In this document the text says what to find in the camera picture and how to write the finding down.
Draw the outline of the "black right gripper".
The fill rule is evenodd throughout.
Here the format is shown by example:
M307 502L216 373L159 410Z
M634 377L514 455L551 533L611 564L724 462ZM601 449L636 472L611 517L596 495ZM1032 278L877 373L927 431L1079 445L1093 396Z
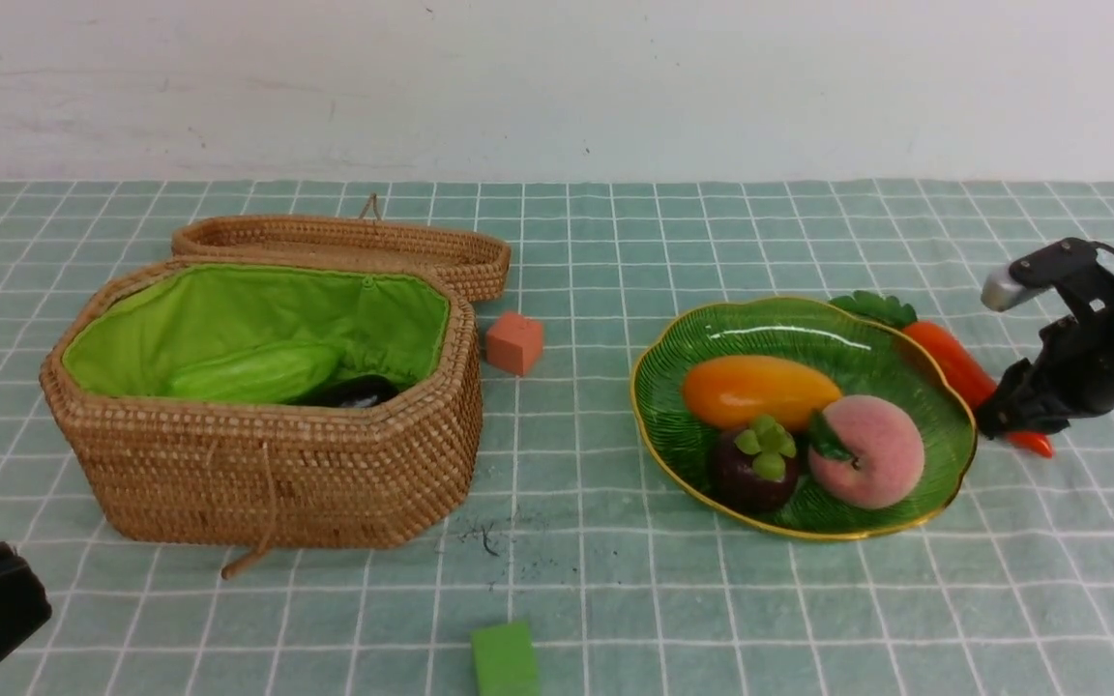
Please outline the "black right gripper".
M1039 331L1039 355L1014 362L974 410L984 437L1057 433L1071 420L1114 410L1114 274L1100 263L1102 249L1097 241L1065 238L1012 261L1013 277L1056 291L1067 313Z

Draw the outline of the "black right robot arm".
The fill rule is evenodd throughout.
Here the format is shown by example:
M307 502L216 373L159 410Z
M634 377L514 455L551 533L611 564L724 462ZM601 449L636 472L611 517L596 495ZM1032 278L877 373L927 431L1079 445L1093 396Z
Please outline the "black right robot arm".
M1114 410L1114 247L1079 238L1051 243L994 269L981 301L1008 312L1049 290L1069 313L1039 331L1038 357L1014 362L974 410L987 439L1052 435Z

